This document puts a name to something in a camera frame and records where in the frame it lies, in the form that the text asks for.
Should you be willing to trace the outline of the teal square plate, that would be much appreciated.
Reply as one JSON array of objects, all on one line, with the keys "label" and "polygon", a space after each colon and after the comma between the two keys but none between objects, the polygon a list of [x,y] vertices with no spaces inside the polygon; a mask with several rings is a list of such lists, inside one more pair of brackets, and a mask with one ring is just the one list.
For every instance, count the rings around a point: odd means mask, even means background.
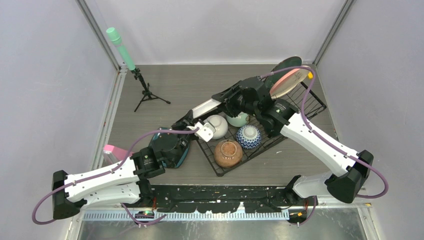
[{"label": "teal square plate", "polygon": [[[190,135],[188,135],[187,140],[191,142]],[[152,149],[154,153],[155,159],[159,162],[160,165],[163,166],[162,161],[160,160],[160,152],[159,152],[159,133],[155,133],[149,143],[149,147]],[[168,169],[176,169],[178,167],[165,167]]]}]

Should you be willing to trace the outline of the cream bowl red rim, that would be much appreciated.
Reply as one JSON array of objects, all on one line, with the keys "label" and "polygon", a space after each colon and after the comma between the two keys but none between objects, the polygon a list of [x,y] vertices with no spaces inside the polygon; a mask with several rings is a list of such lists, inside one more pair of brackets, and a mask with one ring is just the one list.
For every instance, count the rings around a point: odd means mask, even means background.
[{"label": "cream bowl red rim", "polygon": [[228,132],[228,123],[226,119],[221,115],[211,115],[206,119],[214,128],[215,132],[213,133],[212,139],[218,140],[223,138]]}]

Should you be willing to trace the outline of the light green bowl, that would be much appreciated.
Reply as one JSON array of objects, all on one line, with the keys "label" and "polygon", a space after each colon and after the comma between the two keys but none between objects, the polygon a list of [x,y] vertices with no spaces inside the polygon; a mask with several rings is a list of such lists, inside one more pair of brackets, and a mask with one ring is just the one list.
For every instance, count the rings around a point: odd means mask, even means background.
[{"label": "light green bowl", "polygon": [[247,113],[240,112],[235,117],[230,117],[229,115],[226,115],[226,120],[231,126],[241,128],[249,123],[250,116]]}]

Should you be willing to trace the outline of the black wire dish rack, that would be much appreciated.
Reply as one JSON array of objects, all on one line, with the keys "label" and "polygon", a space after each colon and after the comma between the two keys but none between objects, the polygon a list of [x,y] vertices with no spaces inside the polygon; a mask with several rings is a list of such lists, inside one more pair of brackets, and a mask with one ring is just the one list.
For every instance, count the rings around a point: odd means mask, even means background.
[{"label": "black wire dish rack", "polygon": [[286,138],[269,137],[254,116],[240,113],[229,117],[223,113],[207,118],[215,127],[216,138],[208,142],[199,139],[200,149],[218,177],[268,151]]}]

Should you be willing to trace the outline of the blue white patterned bowl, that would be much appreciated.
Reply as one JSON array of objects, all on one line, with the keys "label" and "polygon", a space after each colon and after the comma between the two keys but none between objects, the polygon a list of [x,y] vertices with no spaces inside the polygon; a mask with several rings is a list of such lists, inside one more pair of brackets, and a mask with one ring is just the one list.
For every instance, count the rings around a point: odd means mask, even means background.
[{"label": "blue white patterned bowl", "polygon": [[262,136],[256,126],[247,124],[238,129],[235,139],[243,149],[252,150],[259,147]]}]

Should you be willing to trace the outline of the brown speckled bowl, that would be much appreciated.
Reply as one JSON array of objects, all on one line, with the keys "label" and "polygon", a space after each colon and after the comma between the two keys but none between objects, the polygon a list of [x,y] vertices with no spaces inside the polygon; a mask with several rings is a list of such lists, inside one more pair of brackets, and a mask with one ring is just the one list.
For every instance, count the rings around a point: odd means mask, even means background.
[{"label": "brown speckled bowl", "polygon": [[237,141],[227,139],[216,145],[213,155],[220,167],[231,168],[242,161],[243,150]]}]

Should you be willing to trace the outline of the pink cream plate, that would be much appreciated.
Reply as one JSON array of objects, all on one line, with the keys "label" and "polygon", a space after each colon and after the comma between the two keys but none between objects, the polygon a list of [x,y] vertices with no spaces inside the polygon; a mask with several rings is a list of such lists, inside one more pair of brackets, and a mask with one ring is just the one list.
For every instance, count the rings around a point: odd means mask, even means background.
[{"label": "pink cream plate", "polygon": [[290,70],[271,87],[269,91],[271,98],[278,99],[289,93],[298,84],[308,79],[309,72],[311,72],[311,68],[306,65]]}]

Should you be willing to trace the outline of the blue floral plate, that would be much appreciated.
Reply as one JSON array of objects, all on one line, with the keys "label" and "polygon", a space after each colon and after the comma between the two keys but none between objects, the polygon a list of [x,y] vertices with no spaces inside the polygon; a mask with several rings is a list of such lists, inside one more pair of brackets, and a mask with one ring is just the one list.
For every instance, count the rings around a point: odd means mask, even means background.
[{"label": "blue floral plate", "polygon": [[[289,58],[286,58],[279,64],[277,64],[271,71],[275,72],[275,71],[289,68],[289,67],[300,66],[301,64],[302,64],[302,59],[299,56],[291,56]],[[281,72],[275,73],[274,75],[266,77],[264,79],[265,87],[270,90],[272,86],[289,71],[290,70],[281,71]]]}]

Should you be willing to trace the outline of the red plate blue flower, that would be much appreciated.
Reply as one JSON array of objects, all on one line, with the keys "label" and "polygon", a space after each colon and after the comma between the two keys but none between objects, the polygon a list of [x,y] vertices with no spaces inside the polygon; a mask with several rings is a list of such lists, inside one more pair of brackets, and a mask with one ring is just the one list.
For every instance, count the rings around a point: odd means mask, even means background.
[{"label": "red plate blue flower", "polygon": [[212,111],[217,106],[219,106],[220,104],[221,104],[220,101],[210,98],[209,100],[203,102],[202,104],[192,109],[193,118],[196,119],[207,114],[208,112]]}]

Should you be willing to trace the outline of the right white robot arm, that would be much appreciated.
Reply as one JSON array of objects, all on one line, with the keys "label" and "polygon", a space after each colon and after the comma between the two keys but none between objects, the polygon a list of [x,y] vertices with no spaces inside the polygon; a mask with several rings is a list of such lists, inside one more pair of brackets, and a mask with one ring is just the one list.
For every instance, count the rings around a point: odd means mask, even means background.
[{"label": "right white robot arm", "polygon": [[239,113],[255,116],[265,132],[274,137],[283,135],[312,153],[329,169],[314,176],[295,176],[286,188],[285,198],[291,205],[304,199],[329,194],[350,204],[367,180],[373,155],[358,152],[330,137],[313,125],[294,105],[281,98],[272,98],[265,83],[257,77],[241,80],[210,100],[212,107],[232,117]]}]

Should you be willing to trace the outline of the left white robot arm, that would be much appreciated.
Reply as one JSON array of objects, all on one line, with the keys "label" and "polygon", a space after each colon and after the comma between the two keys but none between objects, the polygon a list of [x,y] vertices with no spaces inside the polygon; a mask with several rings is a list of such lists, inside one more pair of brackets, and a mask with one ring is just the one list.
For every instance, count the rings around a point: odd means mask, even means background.
[{"label": "left white robot arm", "polygon": [[178,168],[195,138],[194,111],[189,110],[170,129],[146,133],[149,145],[138,152],[126,151],[123,159],[92,171],[68,174],[64,170],[52,176],[53,219],[75,216],[94,204],[138,203],[148,207],[153,202],[149,179]]}]

